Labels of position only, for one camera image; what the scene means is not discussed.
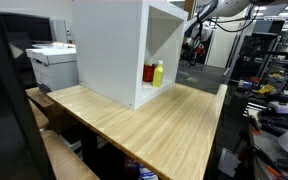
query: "wall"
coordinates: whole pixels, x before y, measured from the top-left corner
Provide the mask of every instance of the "wall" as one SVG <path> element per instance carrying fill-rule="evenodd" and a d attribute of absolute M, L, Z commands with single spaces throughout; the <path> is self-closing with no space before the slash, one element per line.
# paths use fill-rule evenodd
<path fill-rule="evenodd" d="M 244 11 L 230 18 L 219 18 L 219 21 L 226 21 L 232 19 L 238 19 L 244 16 Z M 227 30 L 237 30 L 239 22 L 230 22 L 220 24 Z M 230 55 L 236 33 L 225 32 L 219 27 L 213 30 L 213 42 L 211 43 L 210 50 L 208 52 L 207 65 L 225 68 Z"/>
<path fill-rule="evenodd" d="M 72 29 L 72 0 L 0 0 L 0 11 L 65 20 Z"/>

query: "robotic arm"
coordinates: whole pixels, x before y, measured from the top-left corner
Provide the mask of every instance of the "robotic arm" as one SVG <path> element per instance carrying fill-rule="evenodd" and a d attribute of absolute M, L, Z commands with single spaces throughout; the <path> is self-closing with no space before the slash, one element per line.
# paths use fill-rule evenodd
<path fill-rule="evenodd" d="M 288 0 L 197 0 L 200 9 L 197 16 L 185 25 L 185 37 L 206 41 L 212 34 L 212 29 L 202 23 L 210 17 L 232 17 L 243 11 L 248 5 L 272 6 L 288 3 Z"/>

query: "bottle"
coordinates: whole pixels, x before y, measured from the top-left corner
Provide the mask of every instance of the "bottle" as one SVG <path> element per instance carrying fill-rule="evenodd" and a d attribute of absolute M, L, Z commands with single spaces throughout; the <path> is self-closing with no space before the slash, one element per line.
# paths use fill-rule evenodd
<path fill-rule="evenodd" d="M 163 61 L 157 61 L 157 67 L 154 70 L 153 86 L 160 87 L 163 80 Z"/>

